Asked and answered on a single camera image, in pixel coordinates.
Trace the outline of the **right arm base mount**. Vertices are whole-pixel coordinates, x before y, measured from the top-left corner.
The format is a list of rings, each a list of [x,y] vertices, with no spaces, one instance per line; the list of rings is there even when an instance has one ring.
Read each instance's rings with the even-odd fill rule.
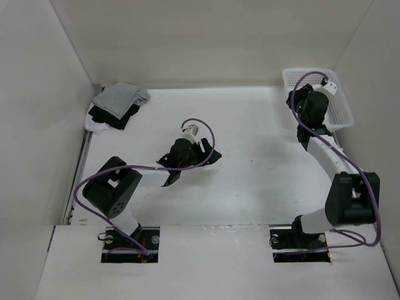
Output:
[[[290,227],[271,227],[269,244],[275,263],[330,263],[324,233],[296,239]]]

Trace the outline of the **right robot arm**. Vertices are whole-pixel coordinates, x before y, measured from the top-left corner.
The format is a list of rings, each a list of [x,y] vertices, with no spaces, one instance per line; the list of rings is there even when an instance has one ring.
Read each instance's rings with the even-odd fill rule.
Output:
[[[299,248],[313,248],[314,240],[326,231],[348,235],[342,226],[380,223],[379,176],[350,163],[324,124],[328,94],[335,90],[333,83],[325,86],[307,84],[291,91],[286,101],[299,123],[297,140],[331,180],[324,207],[297,216],[292,223],[289,237]]]

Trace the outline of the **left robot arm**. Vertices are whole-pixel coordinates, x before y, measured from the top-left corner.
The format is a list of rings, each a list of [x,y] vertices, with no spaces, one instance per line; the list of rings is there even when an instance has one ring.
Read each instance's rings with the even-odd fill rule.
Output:
[[[222,154],[212,148],[206,138],[192,143],[179,138],[169,152],[156,161],[162,170],[132,168],[119,169],[91,179],[82,195],[120,230],[119,242],[126,249],[134,249],[140,242],[141,225],[126,209],[135,190],[143,186],[168,187],[181,176],[182,168],[216,163]]]

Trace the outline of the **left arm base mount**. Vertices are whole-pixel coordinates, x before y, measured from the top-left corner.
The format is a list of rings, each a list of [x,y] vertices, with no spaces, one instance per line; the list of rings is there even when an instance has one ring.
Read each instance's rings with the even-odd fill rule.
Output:
[[[146,264],[158,263],[160,245],[160,227],[142,227],[135,237],[142,247],[146,248],[149,255],[140,253],[140,247],[130,240],[122,237],[114,228],[107,227],[105,232],[97,235],[97,240],[102,242],[102,263],[133,263]]]

